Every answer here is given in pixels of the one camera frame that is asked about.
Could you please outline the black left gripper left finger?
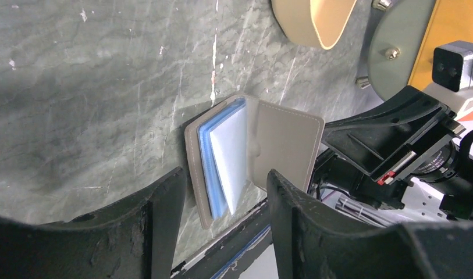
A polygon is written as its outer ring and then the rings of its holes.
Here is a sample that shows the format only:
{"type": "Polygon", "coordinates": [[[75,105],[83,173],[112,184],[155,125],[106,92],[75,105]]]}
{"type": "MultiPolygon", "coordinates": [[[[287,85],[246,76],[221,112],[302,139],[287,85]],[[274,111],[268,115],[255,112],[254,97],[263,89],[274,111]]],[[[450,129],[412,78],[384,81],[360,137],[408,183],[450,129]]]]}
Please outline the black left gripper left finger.
{"type": "Polygon", "coordinates": [[[0,278],[169,278],[186,187],[176,167],[69,222],[0,217],[0,278]]]}

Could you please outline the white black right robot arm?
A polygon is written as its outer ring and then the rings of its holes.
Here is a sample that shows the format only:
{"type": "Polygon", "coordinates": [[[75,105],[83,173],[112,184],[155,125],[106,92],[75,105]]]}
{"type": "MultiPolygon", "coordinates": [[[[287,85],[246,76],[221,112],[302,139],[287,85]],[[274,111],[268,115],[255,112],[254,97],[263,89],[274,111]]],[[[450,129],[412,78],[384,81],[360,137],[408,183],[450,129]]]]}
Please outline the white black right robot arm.
{"type": "Polygon", "coordinates": [[[308,193],[379,227],[473,220],[473,130],[448,101],[412,86],[325,125],[308,193]]]}

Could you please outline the grey card holder wallet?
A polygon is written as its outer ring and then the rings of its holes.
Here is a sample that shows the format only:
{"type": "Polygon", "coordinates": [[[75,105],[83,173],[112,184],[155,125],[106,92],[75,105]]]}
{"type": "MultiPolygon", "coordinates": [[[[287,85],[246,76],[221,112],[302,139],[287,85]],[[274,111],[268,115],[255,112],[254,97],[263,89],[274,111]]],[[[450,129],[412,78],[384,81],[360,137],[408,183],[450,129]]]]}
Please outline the grey card holder wallet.
{"type": "Polygon", "coordinates": [[[248,95],[195,118],[184,139],[202,227],[234,213],[248,184],[266,189],[272,169],[306,191],[324,126],[321,117],[248,95]]]}

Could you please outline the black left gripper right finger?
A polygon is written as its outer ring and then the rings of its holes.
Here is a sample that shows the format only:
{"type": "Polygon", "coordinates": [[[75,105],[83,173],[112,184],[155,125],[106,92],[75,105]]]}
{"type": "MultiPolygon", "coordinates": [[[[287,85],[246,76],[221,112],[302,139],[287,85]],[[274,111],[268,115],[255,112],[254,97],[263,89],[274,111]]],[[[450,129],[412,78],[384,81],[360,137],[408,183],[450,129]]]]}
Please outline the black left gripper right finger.
{"type": "Polygon", "coordinates": [[[473,221],[380,228],[354,220],[267,176],[280,278],[473,278],[473,221]]]}

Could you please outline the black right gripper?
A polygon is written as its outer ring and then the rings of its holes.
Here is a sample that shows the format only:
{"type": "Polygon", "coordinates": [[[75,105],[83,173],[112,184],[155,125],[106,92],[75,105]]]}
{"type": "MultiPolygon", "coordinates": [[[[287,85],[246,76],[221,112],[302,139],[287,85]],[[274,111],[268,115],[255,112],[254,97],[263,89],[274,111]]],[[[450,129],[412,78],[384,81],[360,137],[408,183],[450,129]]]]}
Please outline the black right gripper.
{"type": "Polygon", "coordinates": [[[315,161],[310,194],[340,192],[376,210],[405,208],[413,178],[442,193],[450,220],[473,220],[473,131],[443,102],[408,85],[381,105],[325,125],[326,151],[315,161]]]}

